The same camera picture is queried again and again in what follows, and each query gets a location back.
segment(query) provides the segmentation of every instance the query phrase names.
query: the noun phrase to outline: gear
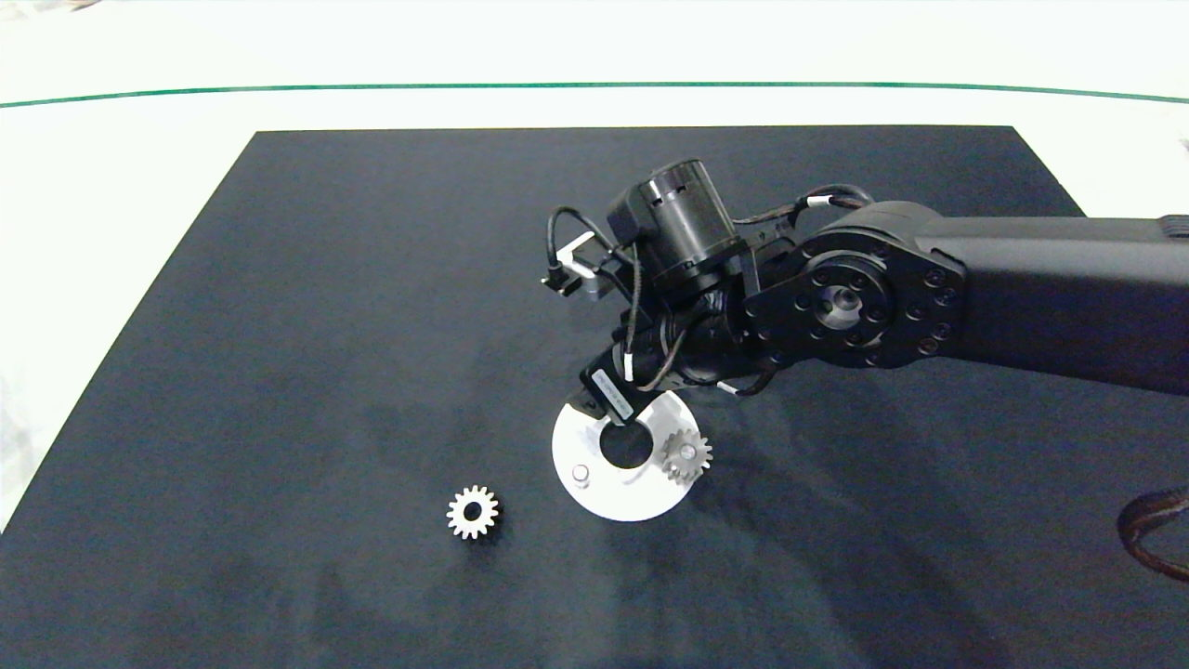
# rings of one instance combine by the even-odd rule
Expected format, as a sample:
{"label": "gear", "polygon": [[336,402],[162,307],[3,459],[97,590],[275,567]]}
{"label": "gear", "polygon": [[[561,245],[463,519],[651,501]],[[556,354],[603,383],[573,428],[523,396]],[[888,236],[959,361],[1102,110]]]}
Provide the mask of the gear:
{"label": "gear", "polygon": [[[467,518],[466,507],[472,504],[479,507],[479,512],[474,518]],[[446,513],[446,518],[449,518],[448,528],[453,528],[454,534],[464,539],[478,539],[479,535],[486,535],[495,526],[496,517],[499,516],[499,510],[496,509],[498,504],[499,500],[487,492],[486,486],[463,488],[461,493],[454,496],[454,501],[449,503],[449,512]]]}
{"label": "gear", "polygon": [[665,440],[665,474],[671,481],[693,481],[710,469],[712,447],[697,430],[678,430]]}

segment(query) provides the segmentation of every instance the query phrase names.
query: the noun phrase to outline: white cable label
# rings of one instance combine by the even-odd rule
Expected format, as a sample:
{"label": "white cable label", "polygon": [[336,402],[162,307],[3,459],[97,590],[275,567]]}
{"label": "white cable label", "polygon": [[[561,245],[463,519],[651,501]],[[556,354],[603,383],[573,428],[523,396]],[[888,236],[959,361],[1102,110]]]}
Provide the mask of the white cable label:
{"label": "white cable label", "polygon": [[631,405],[623,397],[623,393],[615,387],[615,384],[611,383],[606,373],[602,370],[596,370],[594,374],[591,374],[591,379],[598,386],[598,390],[603,391],[603,397],[606,398],[606,402],[611,403],[611,408],[619,415],[619,418],[627,421],[631,416]]}

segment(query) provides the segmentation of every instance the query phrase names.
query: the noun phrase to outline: black surface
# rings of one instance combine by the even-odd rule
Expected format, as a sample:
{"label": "black surface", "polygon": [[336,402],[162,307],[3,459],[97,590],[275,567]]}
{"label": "black surface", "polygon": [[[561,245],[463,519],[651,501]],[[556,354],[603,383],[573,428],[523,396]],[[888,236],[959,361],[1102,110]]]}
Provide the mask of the black surface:
{"label": "black surface", "polygon": [[0,665],[1189,663],[1187,591],[1113,529],[1185,479],[1184,398],[805,364],[685,396],[716,460],[672,512],[570,499],[553,422],[621,304],[537,284],[545,215],[690,156],[734,215],[832,181],[1080,213],[1011,128],[258,134],[0,539]]}

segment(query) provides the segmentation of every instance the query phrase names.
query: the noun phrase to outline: screw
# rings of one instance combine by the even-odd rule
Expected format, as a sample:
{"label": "screw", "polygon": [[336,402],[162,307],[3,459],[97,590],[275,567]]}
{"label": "screw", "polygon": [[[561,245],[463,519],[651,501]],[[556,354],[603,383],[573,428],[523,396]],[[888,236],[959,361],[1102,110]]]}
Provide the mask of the screw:
{"label": "screw", "polygon": [[954,288],[946,288],[940,292],[938,292],[933,298],[937,301],[937,303],[942,304],[943,307],[948,307],[957,301],[958,291],[955,290]]}
{"label": "screw", "polygon": [[945,283],[945,272],[933,267],[925,272],[925,285],[930,288],[939,288],[942,283]]}

